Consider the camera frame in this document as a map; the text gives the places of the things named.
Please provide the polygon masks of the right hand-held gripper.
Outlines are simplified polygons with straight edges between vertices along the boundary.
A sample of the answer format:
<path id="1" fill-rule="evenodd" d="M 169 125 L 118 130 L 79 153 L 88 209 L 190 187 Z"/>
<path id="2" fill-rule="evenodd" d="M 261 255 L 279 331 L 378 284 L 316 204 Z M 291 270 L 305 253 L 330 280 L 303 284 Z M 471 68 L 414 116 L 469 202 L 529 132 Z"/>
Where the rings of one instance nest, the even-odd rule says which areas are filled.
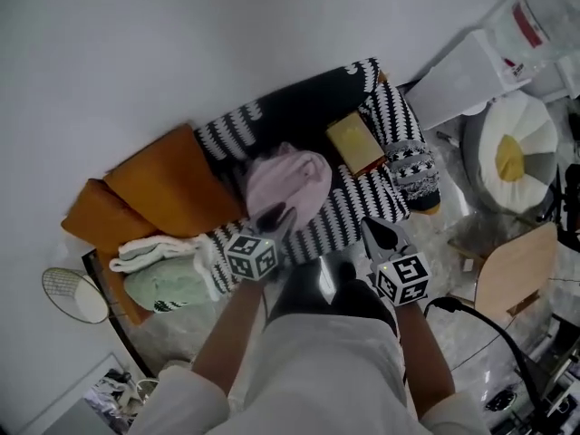
<path id="1" fill-rule="evenodd" d="M 361 220 L 362 240 L 371 260 L 372 285 L 393 306 L 415 303 L 426 296 L 430 266 L 423 252 L 402 227 L 371 217 Z"/>

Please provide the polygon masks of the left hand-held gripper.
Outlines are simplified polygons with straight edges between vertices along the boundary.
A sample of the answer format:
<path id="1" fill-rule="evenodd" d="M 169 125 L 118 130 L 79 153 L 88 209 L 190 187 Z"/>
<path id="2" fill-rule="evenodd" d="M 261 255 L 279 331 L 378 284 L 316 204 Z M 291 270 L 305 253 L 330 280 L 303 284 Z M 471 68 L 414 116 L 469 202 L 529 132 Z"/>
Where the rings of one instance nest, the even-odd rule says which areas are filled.
<path id="1" fill-rule="evenodd" d="M 278 271 L 283 264 L 282 248 L 297 220 L 295 207 L 286 210 L 271 229 L 271 210 L 249 219 L 249 226 L 226 243 L 225 259 L 234 277 L 258 282 Z"/>

